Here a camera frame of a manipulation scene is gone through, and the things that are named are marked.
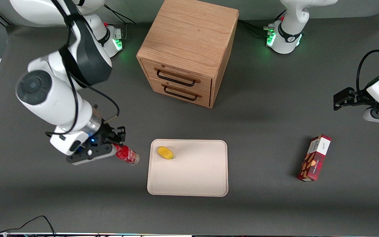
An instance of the red can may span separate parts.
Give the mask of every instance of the red can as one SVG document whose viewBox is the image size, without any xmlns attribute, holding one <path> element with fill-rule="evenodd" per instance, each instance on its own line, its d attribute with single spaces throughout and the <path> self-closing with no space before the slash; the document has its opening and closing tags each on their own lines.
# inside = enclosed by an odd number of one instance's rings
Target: red can
<svg viewBox="0 0 379 237">
<path fill-rule="evenodd" d="M 117 144 L 114 144 L 117 151 L 116 151 L 116 157 L 119 159 L 125 161 L 126 163 L 130 165 L 137 165 L 138 161 L 140 161 L 140 156 L 133 150 L 131 150 L 126 145 L 119 146 Z"/>
</svg>

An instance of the drawer handle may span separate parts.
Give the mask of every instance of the drawer handle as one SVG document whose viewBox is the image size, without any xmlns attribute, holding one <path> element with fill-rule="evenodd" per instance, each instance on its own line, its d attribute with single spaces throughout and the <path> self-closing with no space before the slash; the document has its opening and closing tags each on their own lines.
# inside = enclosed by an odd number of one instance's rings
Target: drawer handle
<svg viewBox="0 0 379 237">
<path fill-rule="evenodd" d="M 178 83 L 178 84 L 181 84 L 181 85 L 184 85 L 184 86 L 187 86 L 187 87 L 193 87 L 193 86 L 195 85 L 195 80 L 192 81 L 191 84 L 189 84 L 189 83 L 185 83 L 185 82 L 182 82 L 182 81 L 174 80 L 174 79 L 169 78 L 169 77 L 161 76 L 161 75 L 159 75 L 159 73 L 161 73 L 160 70 L 158 70 L 158 73 L 157 73 L 158 78 L 162 78 L 162 79 L 165 79 L 165 80 L 167 80 L 167 81 L 171 81 L 171 82 L 174 82 L 174 83 Z"/>
<path fill-rule="evenodd" d="M 183 96 L 183 95 L 180 95 L 180 94 L 177 94 L 177 93 L 173 93 L 173 92 L 169 92 L 166 90 L 167 89 L 167 86 L 164 86 L 164 92 L 165 93 L 168 93 L 168 94 L 171 94 L 171 95 L 174 95 L 174 96 L 177 96 L 177 97 L 180 97 L 182 99 L 188 99 L 190 101 L 195 101 L 197 99 L 197 95 L 195 95 L 194 98 L 189 98 L 189 97 L 186 97 L 186 96 Z"/>
</svg>

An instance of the table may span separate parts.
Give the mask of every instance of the table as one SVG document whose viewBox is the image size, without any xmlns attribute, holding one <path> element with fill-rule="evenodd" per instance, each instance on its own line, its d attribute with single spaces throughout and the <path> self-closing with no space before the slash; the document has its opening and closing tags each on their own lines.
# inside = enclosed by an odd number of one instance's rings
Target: table
<svg viewBox="0 0 379 237">
<path fill-rule="evenodd" d="M 14 87 L 31 60 L 65 42 L 66 30 L 8 28 L 0 63 L 0 230 L 46 215 L 57 232 L 379 236 L 379 124 L 362 119 L 366 107 L 335 112 L 332 104 L 333 94 L 354 86 L 362 56 L 379 48 L 379 15 L 312 19 L 289 55 L 238 24 L 213 109 L 151 90 L 135 58 L 149 26 L 128 26 L 110 79 L 95 86 L 120 105 L 111 125 L 126 126 L 126 144 L 141 157 L 134 167 L 115 158 L 65 162 L 44 135 L 54 126 L 17 101 Z M 361 84 L 377 75 L 373 55 Z M 114 113 L 92 91 L 80 94 L 104 117 Z M 301 182 L 295 174 L 310 139 L 322 133 L 332 141 L 320 178 Z M 150 195 L 148 157 L 157 138 L 226 141 L 229 193 Z M 38 221 L 22 231 L 49 228 Z"/>
</svg>

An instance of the wooden cabinet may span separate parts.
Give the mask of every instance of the wooden cabinet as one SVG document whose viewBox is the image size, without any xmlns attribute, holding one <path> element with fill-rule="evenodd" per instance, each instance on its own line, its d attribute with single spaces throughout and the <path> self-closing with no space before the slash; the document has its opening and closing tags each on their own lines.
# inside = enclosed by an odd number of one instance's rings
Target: wooden cabinet
<svg viewBox="0 0 379 237">
<path fill-rule="evenodd" d="M 196 0 L 164 0 L 137 53 L 155 92 L 212 108 L 239 12 Z"/>
</svg>

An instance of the black cable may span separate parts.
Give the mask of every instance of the black cable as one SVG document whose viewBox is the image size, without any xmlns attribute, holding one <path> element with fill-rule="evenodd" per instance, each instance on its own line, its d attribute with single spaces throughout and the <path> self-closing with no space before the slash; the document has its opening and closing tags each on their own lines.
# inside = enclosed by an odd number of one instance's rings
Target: black cable
<svg viewBox="0 0 379 237">
<path fill-rule="evenodd" d="M 358 92 L 360 91 L 360 90 L 359 90 L 359 75 L 360 75 L 360 73 L 361 73 L 362 64 L 364 64 L 365 59 L 366 59 L 369 55 L 371 55 L 371 54 L 373 54 L 373 53 L 376 53 L 376 52 L 379 52 L 379 49 L 375 49 L 375 50 L 371 50 L 371 51 L 367 52 L 367 53 L 364 55 L 364 57 L 362 58 L 361 62 L 359 63 L 359 66 L 358 66 L 358 72 L 356 73 L 356 90 L 357 90 Z"/>
<path fill-rule="evenodd" d="M 12 230 L 18 230 L 18 229 L 21 229 L 21 228 L 23 228 L 25 225 L 27 225 L 28 223 L 30 223 L 30 222 L 32 222 L 32 221 L 38 219 L 39 217 L 43 217 L 43 218 L 46 220 L 46 222 L 48 222 L 48 225 L 49 225 L 49 227 L 51 228 L 51 232 L 52 232 L 52 234 L 55 235 L 54 228 L 52 227 L 51 222 L 48 220 L 48 218 L 46 218 L 46 216 L 38 216 L 38 217 L 35 217 L 35 218 L 31 219 L 30 221 L 24 223 L 22 226 L 20 226 L 20 228 L 9 228 L 9 229 L 6 229 L 6 230 L 3 230 L 3 231 L 0 231 L 0 234 L 1 234 L 1 233 L 4 233 L 4 232 L 7 232 L 7 231 L 12 231 Z"/>
<path fill-rule="evenodd" d="M 277 19 L 278 19 L 281 15 L 283 15 L 284 12 L 286 12 L 286 9 L 285 9 L 283 12 L 281 12 L 276 18 L 274 18 L 274 20 L 277 21 Z"/>
<path fill-rule="evenodd" d="M 126 17 L 125 15 L 122 15 L 121 13 L 112 10 L 108 5 L 105 4 L 104 6 L 105 6 L 107 9 L 109 9 L 111 12 L 114 12 L 114 13 L 116 13 L 116 14 L 118 14 L 118 15 L 120 15 L 120 16 L 122 16 L 122 17 L 128 19 L 128 20 L 130 20 L 133 24 L 137 24 L 137 23 L 136 23 L 135 21 L 133 21 L 131 18 L 128 18 L 128 17 Z"/>
<path fill-rule="evenodd" d="M 120 109 L 119 109 L 119 106 L 118 104 L 113 100 L 111 99 L 109 96 L 105 95 L 103 92 L 93 88 L 92 86 L 90 85 L 86 85 L 85 83 L 83 83 L 82 81 L 80 81 L 79 79 L 75 78 L 76 81 L 78 81 L 80 83 L 80 86 L 82 87 L 87 87 L 89 88 L 90 90 L 93 90 L 94 92 L 98 93 L 99 95 L 105 97 L 106 99 L 108 99 L 115 107 L 116 107 L 116 114 L 112 117 L 110 117 L 109 119 L 105 120 L 104 123 L 109 123 L 110 121 L 112 121 L 113 119 L 119 117 L 119 113 L 120 113 Z"/>
<path fill-rule="evenodd" d="M 251 24 L 249 22 L 246 22 L 246 21 L 243 21 L 243 20 L 238 20 L 238 21 L 240 23 L 246 25 L 246 26 L 250 26 L 250 27 L 255 28 L 255 29 L 261 29 L 261 30 L 263 30 L 263 27 L 259 27 L 259 26 L 253 25 L 253 24 Z"/>
<path fill-rule="evenodd" d="M 71 39 L 71 29 L 68 29 L 68 38 L 66 40 L 66 45 L 69 45 L 69 41 Z M 74 103 L 75 103 L 75 114 L 74 114 L 74 121 L 72 123 L 71 128 L 69 128 L 66 132 L 45 132 L 45 135 L 48 137 L 51 137 L 52 135 L 65 135 L 74 129 L 75 125 L 77 124 L 78 120 L 78 97 L 77 97 L 77 91 L 75 91 L 74 82 L 72 81 L 71 75 L 69 73 L 69 70 L 67 66 L 65 66 L 65 61 L 62 59 L 62 64 L 64 65 L 66 76 L 68 77 L 69 84 L 71 85 L 72 95 L 74 96 Z"/>
<path fill-rule="evenodd" d="M 66 13 L 65 11 L 63 10 L 62 6 L 60 5 L 60 3 L 57 1 L 57 0 L 51 0 L 51 2 L 55 5 L 55 7 L 58 9 L 58 11 L 60 12 L 60 14 L 62 15 L 63 18 L 66 18 Z"/>
<path fill-rule="evenodd" d="M 251 27 L 250 27 L 250 25 L 252 25 L 252 24 L 250 24 L 250 23 L 248 23 L 248 22 L 246 22 L 246 21 L 242 21 L 242 20 L 238 20 L 238 22 L 239 23 L 241 23 L 241 24 L 243 24 L 244 26 L 246 26 L 247 28 L 248 28 L 248 30 L 250 30 L 252 33 L 254 33 L 256 36 L 259 36 L 259 37 L 261 37 L 261 38 L 263 38 L 265 35 L 262 35 L 261 33 L 258 33 L 258 32 L 256 32 L 256 31 L 254 31 Z"/>
</svg>

